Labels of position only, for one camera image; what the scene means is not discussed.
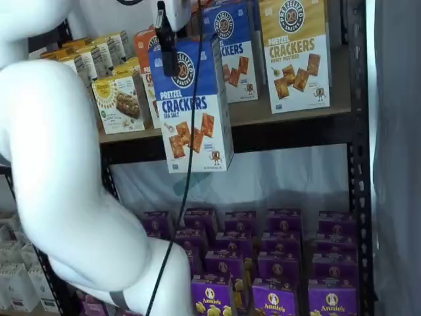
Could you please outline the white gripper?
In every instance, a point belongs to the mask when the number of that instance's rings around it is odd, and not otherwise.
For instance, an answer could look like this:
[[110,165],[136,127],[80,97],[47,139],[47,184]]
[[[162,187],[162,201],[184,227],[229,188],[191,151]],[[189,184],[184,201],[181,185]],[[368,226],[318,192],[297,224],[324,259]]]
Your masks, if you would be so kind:
[[157,18],[155,33],[162,53],[162,65],[165,76],[177,75],[177,55],[175,49],[175,33],[189,22],[194,0],[164,0],[157,2]]

